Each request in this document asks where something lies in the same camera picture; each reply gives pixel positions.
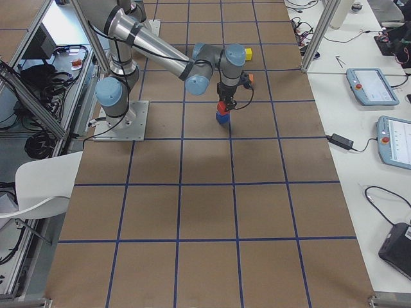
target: chair leg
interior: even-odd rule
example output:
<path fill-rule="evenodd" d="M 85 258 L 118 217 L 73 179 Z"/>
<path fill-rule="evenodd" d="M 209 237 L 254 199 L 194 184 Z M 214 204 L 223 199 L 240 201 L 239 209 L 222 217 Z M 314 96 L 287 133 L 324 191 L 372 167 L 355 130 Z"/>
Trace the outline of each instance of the chair leg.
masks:
<path fill-rule="evenodd" d="M 16 221 L 16 223 L 20 223 L 23 226 L 25 226 L 31 233 L 38 236 L 39 238 L 41 238 L 43 241 L 45 241 L 46 243 L 48 243 L 51 246 L 51 241 L 46 239 L 43 235 L 39 234 L 36 230 L 34 230 L 32 227 L 30 227 L 28 224 L 26 224 L 23 220 L 21 220 L 20 218 L 16 218 L 15 221 Z"/>

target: white chair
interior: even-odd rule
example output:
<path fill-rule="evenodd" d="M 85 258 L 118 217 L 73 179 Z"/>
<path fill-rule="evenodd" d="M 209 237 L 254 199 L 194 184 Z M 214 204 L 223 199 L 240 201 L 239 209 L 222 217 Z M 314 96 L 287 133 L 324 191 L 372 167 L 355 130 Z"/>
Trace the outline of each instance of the white chair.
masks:
<path fill-rule="evenodd" d="M 24 219 L 53 217 L 67 211 L 83 152 L 35 160 L 21 165 L 15 174 L 19 210 L 0 214 L 14 218 L 35 235 L 51 244 Z"/>

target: power adapter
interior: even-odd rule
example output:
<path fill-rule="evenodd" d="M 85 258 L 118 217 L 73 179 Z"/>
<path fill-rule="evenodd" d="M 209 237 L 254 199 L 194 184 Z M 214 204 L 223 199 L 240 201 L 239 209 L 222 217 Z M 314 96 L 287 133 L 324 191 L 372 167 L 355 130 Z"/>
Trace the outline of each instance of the power adapter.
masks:
<path fill-rule="evenodd" d="M 346 149 L 346 150 L 351 150 L 354 145 L 354 141 L 349 140 L 347 138 L 344 138 L 340 135 L 337 135 L 334 133 L 332 136 L 326 136 L 328 142 L 335 144 L 336 146 L 339 146 L 340 148 Z"/>

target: white bottle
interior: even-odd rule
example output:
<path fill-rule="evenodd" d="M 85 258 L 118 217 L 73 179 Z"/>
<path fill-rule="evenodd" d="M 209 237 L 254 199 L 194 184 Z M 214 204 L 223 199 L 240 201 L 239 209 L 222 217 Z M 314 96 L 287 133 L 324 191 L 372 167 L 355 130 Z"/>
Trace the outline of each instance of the white bottle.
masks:
<path fill-rule="evenodd" d="M 329 23 L 329 26 L 333 29 L 340 29 L 342 23 L 344 22 L 345 17 L 350 11 L 355 0 L 341 0 L 340 5 L 338 6 L 333 19 Z"/>

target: yellow block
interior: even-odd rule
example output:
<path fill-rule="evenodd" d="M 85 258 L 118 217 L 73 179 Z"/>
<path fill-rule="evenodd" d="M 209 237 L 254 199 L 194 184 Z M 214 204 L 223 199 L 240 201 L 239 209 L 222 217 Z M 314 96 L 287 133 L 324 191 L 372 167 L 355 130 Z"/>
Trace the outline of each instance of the yellow block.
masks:
<path fill-rule="evenodd" d="M 245 48 L 245 60 L 251 61 L 252 59 L 252 50 L 251 48 Z"/>

